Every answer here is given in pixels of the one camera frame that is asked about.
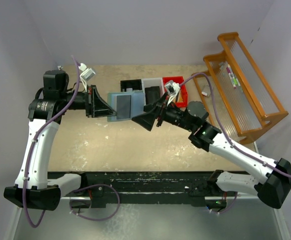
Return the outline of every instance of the wooden frame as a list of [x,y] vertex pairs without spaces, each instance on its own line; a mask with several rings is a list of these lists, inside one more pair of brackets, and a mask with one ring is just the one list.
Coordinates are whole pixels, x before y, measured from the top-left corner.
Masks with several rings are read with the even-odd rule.
[[[223,47],[223,51],[218,54],[213,55],[206,55],[203,60],[208,68],[206,73],[208,76],[211,76],[215,86],[220,93],[220,96],[223,100],[223,103],[229,113],[231,121],[237,131],[237,135],[239,137],[245,137],[240,141],[241,144],[249,144],[253,143],[255,140],[260,138],[263,134],[265,134],[269,129],[271,129],[274,125],[280,122],[284,117],[288,115],[288,112],[283,108],[281,102],[277,98],[276,94],[270,87],[269,83],[267,82],[265,76],[262,74],[261,70],[257,66],[256,62],[253,60],[251,55],[249,54],[247,48],[239,38],[239,34],[237,32],[230,32],[230,33],[222,33],[217,37],[218,41],[221,43]],[[270,114],[266,114],[263,106],[261,105],[259,99],[257,98],[256,94],[254,93],[252,87],[250,86],[244,72],[240,68],[239,64],[237,63],[234,55],[231,52],[232,44],[237,42],[241,50],[243,51],[244,55],[248,59],[249,63],[253,67],[255,73],[257,74],[258,78],[260,79],[261,83],[265,87],[266,91],[268,92],[269,96],[271,97],[272,101],[274,102],[275,106],[278,109],[278,112],[273,112]],[[217,66],[212,66],[212,62],[218,63]],[[250,104],[255,116],[257,117],[261,127],[255,129],[249,129],[243,131],[239,125],[239,122],[236,118],[236,115],[231,107],[229,100],[224,92],[224,89],[217,77],[217,72],[220,70],[220,63],[228,62],[230,64],[234,74],[238,78],[240,85],[242,87],[243,93],[246,96],[248,103]],[[210,110],[207,106],[205,98],[202,95],[202,90],[198,84],[199,77],[195,77],[193,79],[196,89],[201,97],[202,103],[204,104],[205,108],[209,112],[209,120],[211,124],[215,124],[214,120],[211,117]]]

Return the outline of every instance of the dish rack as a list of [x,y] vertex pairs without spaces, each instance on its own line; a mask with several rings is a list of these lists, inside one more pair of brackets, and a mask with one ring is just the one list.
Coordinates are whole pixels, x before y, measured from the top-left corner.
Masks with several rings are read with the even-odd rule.
[[[230,117],[227,133],[240,137],[241,144],[250,144],[260,138],[288,115],[265,76],[251,57],[237,32],[222,33],[217,37],[223,51],[206,55],[203,60],[207,74],[217,89]],[[230,65],[240,86],[234,88],[226,66]],[[193,78],[202,103],[209,112],[209,121],[215,125],[207,105],[209,98],[202,95],[197,76]]]

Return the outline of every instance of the wooden rack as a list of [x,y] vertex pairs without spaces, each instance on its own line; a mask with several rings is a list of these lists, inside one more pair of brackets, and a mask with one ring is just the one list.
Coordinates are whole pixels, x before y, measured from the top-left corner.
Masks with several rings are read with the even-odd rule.
[[[206,55],[203,60],[207,66],[204,72],[214,84],[229,113],[238,137],[244,137],[241,144],[253,143],[274,125],[288,115],[265,76],[249,54],[237,32],[223,33],[217,37],[223,47],[218,54]],[[234,89],[225,66],[230,64],[240,87]],[[209,112],[209,120],[214,120],[205,97],[195,77],[194,83]]]

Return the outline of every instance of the wall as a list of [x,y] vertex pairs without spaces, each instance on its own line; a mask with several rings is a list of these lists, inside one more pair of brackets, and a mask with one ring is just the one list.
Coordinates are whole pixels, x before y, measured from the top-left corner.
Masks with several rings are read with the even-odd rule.
[[198,64],[217,36],[248,46],[273,0],[24,0],[60,65]]
[[[249,51],[289,112],[257,145],[263,155],[291,161],[291,1],[274,1]],[[291,192],[282,209],[291,231]]]
[[25,153],[28,105],[55,68],[24,3],[0,0],[0,239],[13,207],[4,187],[14,184]]

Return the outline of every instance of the gray floor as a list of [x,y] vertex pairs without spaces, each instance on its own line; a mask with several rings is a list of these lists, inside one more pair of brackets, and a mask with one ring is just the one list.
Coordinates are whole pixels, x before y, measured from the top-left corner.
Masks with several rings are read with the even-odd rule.
[[[102,218],[115,204],[105,209],[84,209],[83,215]],[[190,205],[124,204],[108,221],[92,222],[70,214],[69,200],[47,212],[34,229],[24,216],[14,240],[281,240],[272,208],[258,199],[239,199],[227,213],[216,215],[204,207]],[[31,210],[33,220],[40,211]]]

